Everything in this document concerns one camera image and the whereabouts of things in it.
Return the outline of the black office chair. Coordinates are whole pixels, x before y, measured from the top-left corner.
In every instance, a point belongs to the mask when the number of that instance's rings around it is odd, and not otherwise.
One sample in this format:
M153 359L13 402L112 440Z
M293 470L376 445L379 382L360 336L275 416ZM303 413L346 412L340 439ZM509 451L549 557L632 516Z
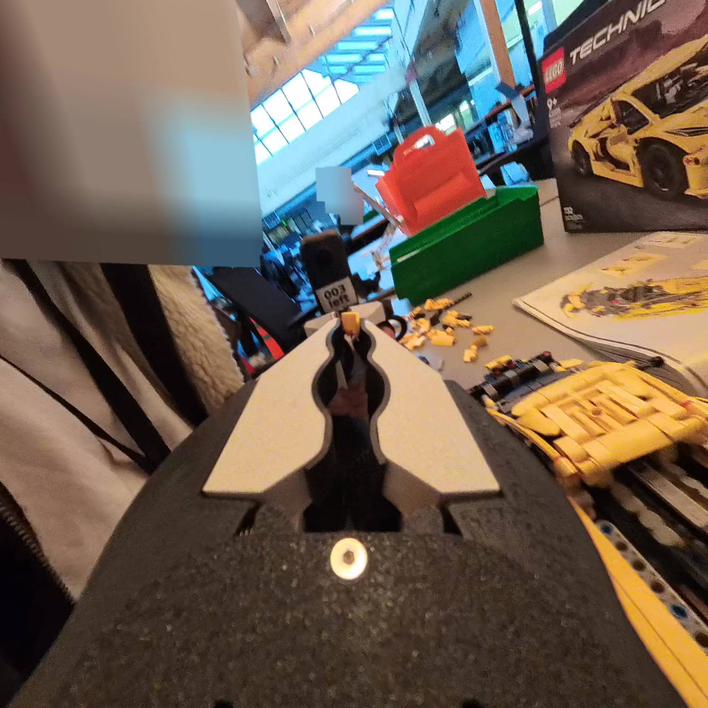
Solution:
M277 285L256 268L215 266L210 282L235 307L275 339L284 353L305 340L301 323L295 323L301 309Z

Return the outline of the red flat sheet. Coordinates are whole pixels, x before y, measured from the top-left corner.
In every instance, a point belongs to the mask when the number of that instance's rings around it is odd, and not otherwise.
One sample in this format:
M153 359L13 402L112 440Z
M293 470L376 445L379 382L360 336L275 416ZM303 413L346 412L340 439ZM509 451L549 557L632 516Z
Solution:
M406 236L487 197L465 133L436 126L417 129L396 148L376 190Z

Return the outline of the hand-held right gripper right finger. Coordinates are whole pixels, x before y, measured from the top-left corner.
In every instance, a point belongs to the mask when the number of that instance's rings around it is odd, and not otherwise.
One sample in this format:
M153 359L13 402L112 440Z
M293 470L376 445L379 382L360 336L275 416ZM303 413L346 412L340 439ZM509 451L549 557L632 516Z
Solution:
M409 518L424 508L500 494L500 482L447 382L375 324L360 325L373 386L372 447L385 468L382 492Z

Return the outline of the black round-top pole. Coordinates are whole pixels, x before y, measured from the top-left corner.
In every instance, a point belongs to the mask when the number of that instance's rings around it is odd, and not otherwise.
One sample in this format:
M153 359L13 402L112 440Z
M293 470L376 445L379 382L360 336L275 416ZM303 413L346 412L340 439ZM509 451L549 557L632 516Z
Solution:
M547 108L545 105L545 94L543 84L539 74L539 67L535 47L533 44L530 23L524 1L514 1L518 22L520 25L520 33L523 41L523 47L527 63L529 65L532 83L537 99L537 107L535 110L535 139L543 141L548 138L547 127Z

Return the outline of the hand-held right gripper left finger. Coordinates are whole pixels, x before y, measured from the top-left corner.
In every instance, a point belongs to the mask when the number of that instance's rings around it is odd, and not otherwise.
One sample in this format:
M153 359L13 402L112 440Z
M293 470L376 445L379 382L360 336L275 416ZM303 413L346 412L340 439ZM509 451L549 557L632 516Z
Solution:
M339 387L334 318L262 374L202 492L277 507L298 525L312 503L308 475L332 445L329 403Z

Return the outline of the person's white shirt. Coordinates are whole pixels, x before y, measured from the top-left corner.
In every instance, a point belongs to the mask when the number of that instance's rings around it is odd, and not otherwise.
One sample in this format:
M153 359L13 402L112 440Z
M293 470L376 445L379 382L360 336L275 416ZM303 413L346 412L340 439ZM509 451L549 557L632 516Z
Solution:
M147 369L127 325L58 263L35 263L53 302L136 398L170 450L192 431ZM1 262L1 354L123 445L138 450L84 363L7 262ZM19 504L70 596L82 593L147 474L1 361L1 484Z

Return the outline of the toy car set cardboard box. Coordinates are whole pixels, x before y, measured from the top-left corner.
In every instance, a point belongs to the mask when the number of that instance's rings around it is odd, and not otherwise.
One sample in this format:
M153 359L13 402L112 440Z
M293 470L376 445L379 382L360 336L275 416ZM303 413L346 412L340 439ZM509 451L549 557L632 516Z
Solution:
M707 2L605 1L538 62L567 232L707 230Z

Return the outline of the yellow toy brick car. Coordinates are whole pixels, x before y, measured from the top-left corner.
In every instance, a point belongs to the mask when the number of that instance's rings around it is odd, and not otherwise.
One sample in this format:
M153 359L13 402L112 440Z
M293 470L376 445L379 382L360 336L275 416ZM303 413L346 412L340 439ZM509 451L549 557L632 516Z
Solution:
M553 473L652 659L706 707L707 399L663 364L505 356L467 394Z

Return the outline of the open instruction booklet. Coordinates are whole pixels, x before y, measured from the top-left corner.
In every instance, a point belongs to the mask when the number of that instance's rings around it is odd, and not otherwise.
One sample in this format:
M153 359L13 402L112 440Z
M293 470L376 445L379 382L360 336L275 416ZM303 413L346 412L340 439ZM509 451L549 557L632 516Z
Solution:
M514 300L526 314L609 360L707 397L707 233L642 235Z

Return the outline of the pile of yellow brick parts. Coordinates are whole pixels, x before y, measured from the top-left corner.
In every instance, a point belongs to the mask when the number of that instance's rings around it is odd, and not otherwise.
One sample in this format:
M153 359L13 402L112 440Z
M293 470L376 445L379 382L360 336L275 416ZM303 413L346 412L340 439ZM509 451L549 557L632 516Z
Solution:
M462 361L465 364L475 363L496 328L491 324L475 323L473 316L459 311L457 305L448 307L450 300L447 297L429 298L423 305L413 307L403 318L406 332L399 343L414 353L426 345L454 348L461 333L465 344Z

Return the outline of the green plastic bin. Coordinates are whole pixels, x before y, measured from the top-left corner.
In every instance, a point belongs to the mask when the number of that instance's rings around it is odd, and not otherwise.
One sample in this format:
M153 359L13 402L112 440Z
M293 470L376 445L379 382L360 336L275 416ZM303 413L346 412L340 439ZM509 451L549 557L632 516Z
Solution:
M395 294L420 305L543 244L538 186L498 187L389 249Z

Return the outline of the person's brown fleece-lined jacket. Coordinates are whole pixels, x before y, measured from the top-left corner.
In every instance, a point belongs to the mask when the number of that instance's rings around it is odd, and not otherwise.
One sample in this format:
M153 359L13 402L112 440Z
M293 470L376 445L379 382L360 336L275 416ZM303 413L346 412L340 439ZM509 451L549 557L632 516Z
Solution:
M32 267L35 263L68 266L69 274L84 290L91 291L96 299L102 296L108 301L111 312L117 312L121 322L127 325L138 353L162 385L174 410L192 426L185 438L243 386L244 374L235 360L231 343L192 268L1 261L13 268L60 332L68 336L110 410L138 450L117 441L62 396L3 355L1 361L22 372L97 438L136 463L147 474L146 482L181 443L169 449L127 386L53 302ZM21 507L1 484L2 707L12 701L44 658L79 597L74 600L70 596L49 565Z

